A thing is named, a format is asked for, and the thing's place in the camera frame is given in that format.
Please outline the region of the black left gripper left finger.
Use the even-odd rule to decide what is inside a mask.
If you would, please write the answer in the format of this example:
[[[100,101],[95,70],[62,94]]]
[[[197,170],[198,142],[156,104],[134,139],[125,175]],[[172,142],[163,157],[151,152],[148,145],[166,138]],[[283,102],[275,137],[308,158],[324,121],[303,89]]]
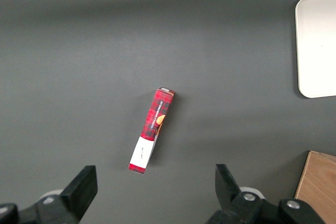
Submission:
[[[26,209],[1,204],[1,223],[79,223],[97,192],[96,167],[87,165],[60,193],[49,193]]]

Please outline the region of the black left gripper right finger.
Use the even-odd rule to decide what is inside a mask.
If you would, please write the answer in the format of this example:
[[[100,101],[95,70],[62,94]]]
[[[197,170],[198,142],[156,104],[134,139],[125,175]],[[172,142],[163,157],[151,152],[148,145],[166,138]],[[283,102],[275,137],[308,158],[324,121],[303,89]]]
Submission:
[[[273,205],[258,190],[243,190],[225,164],[216,165],[215,191],[221,209],[207,223],[324,223],[302,200],[282,199]]]

